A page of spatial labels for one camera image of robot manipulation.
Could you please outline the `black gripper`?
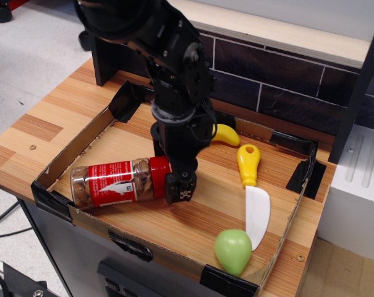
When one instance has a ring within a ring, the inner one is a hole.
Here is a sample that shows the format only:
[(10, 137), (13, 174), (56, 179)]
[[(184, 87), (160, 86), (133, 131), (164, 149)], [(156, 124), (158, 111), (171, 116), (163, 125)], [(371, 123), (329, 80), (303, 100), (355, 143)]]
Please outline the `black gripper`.
[(156, 104), (151, 107), (156, 120), (150, 131), (155, 156), (167, 156), (173, 172), (165, 176), (165, 200), (169, 205), (189, 202), (197, 186), (197, 155), (210, 146), (217, 123), (213, 105), (202, 103), (183, 118)]

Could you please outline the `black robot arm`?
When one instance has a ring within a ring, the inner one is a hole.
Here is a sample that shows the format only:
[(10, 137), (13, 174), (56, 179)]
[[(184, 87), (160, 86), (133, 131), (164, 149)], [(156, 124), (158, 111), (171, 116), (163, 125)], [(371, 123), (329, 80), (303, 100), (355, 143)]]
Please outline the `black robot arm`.
[(197, 29), (167, 1), (76, 1), (85, 28), (145, 59), (153, 84), (151, 127), (155, 153), (165, 155), (166, 202), (188, 201), (197, 185), (198, 153), (217, 131), (210, 94), (216, 79)]

